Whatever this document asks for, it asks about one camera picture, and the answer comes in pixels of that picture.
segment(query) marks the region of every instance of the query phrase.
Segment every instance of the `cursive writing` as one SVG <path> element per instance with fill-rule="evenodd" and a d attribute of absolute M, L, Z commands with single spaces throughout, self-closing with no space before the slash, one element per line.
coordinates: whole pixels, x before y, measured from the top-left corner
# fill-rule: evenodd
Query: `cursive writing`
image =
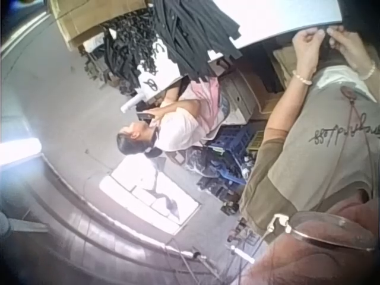
<path fill-rule="evenodd" d="M 365 134 L 376 135 L 380 139 L 380 124 L 378 126 L 368 126 L 366 125 L 366 121 L 367 114 L 362 113 L 359 123 L 350 125 L 348 129 L 337 124 L 331 129 L 317 129 L 314 137 L 309 140 L 309 143 L 314 141 L 316 145 L 327 144 L 328 147 L 331 141 L 334 140 L 334 144 L 337 145 L 340 136 L 355 137 L 358 132 L 362 131 Z"/>

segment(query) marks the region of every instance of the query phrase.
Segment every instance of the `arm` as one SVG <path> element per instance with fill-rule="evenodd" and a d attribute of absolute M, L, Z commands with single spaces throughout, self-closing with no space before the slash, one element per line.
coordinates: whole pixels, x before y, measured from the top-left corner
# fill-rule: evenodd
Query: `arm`
<path fill-rule="evenodd" d="M 264 141 L 287 137 L 301 111 L 307 90 L 306 84 L 296 77 L 292 78 L 286 92 L 268 120 L 264 132 Z"/>
<path fill-rule="evenodd" d="M 178 95 L 179 95 L 179 89 L 181 87 L 181 80 L 171 85 L 167 90 L 165 94 L 165 98 L 163 100 L 163 103 L 168 105 L 172 104 L 176 101 L 178 101 Z"/>
<path fill-rule="evenodd" d="M 200 113 L 201 102 L 199 100 L 181 100 L 165 107 L 144 111 L 144 113 L 154 115 L 155 120 L 159 121 L 164 115 L 175 112 L 177 108 L 185 109 L 196 119 Z"/>
<path fill-rule="evenodd" d="M 380 103 L 380 71 L 377 68 L 370 78 L 364 81 L 372 95 Z"/>
<path fill-rule="evenodd" d="M 372 69 L 372 60 L 359 34 L 346 31 L 343 26 L 331 26 L 327 29 L 327 33 L 331 36 L 331 47 L 339 50 L 351 68 L 365 77 Z M 364 82 L 372 95 L 380 102 L 380 71 L 378 68 L 379 66 Z"/>
<path fill-rule="evenodd" d="M 293 39 L 297 54 L 297 74 L 310 80 L 316 71 L 319 48 L 325 37 L 323 30 L 302 30 Z M 286 92 L 274 108 L 264 132 L 263 143 L 276 138 L 285 139 L 299 116 L 308 85 L 293 77 Z"/>

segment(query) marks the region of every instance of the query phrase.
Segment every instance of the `hand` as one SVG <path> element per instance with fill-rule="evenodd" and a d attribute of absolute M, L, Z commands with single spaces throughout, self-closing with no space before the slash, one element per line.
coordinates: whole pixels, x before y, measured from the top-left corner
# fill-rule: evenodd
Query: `hand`
<path fill-rule="evenodd" d="M 319 49 L 325 38 L 325 31 L 309 28 L 299 31 L 293 38 L 297 55 L 297 73 L 310 80 L 316 71 L 319 61 Z"/>
<path fill-rule="evenodd" d="M 153 115 L 154 119 L 152 121 L 156 123 L 159 123 L 165 115 L 165 112 L 163 111 L 162 108 L 153 108 L 150 110 L 145 110 L 143 111 L 143 113 Z"/>
<path fill-rule="evenodd" d="M 330 46 L 341 52 L 353 70 L 359 75 L 366 75 L 371 70 L 371 58 L 357 33 L 345 31 L 343 26 L 331 26 L 327 33 L 331 36 Z"/>

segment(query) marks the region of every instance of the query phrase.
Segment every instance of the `black hair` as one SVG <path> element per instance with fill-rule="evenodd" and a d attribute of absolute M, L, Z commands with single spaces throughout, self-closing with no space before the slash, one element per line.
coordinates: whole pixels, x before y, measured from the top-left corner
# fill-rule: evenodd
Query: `black hair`
<path fill-rule="evenodd" d="M 162 154 L 162 150 L 157 147 L 153 147 L 150 151 L 147 151 L 148 148 L 152 147 L 155 141 L 156 135 L 153 136 L 152 141 L 133 140 L 129 135 L 123 133 L 118 134 L 116 138 L 119 151 L 125 156 L 144 153 L 149 159 L 156 158 Z"/>

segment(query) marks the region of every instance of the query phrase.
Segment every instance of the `cardboard box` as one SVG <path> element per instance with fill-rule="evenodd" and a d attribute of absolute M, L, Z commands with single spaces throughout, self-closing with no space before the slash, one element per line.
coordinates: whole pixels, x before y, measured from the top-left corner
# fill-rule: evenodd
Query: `cardboard box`
<path fill-rule="evenodd" d="M 71 50 L 101 32 L 99 24 L 147 7 L 145 0 L 49 0 L 49 5 Z"/>

